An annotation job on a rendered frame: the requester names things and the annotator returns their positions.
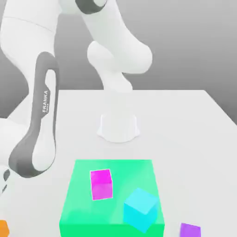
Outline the small purple cube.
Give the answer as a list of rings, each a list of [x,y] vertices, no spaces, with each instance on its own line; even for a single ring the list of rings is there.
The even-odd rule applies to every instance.
[[[182,223],[180,237],[201,237],[201,228],[199,226]]]

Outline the small cyan cube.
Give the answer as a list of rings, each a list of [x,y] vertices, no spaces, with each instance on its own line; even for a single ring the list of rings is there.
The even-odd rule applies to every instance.
[[[157,219],[158,201],[157,196],[136,188],[124,201],[123,221],[146,233]]]

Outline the large green box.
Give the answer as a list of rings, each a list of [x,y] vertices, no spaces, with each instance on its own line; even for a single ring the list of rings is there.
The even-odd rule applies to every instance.
[[[111,171],[113,198],[92,200],[90,171],[102,169]],[[123,221],[124,201],[136,188],[159,198],[151,160],[77,160],[59,222],[61,237],[163,237],[160,199],[146,233]]]

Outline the small magenta cube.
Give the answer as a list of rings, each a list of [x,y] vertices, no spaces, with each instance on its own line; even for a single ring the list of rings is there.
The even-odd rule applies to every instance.
[[[110,169],[91,170],[92,200],[113,198],[113,181]]]

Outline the small orange cube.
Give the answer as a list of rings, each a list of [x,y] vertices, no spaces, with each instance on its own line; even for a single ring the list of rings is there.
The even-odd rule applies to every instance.
[[[5,220],[0,220],[0,237],[8,237],[9,228]]]

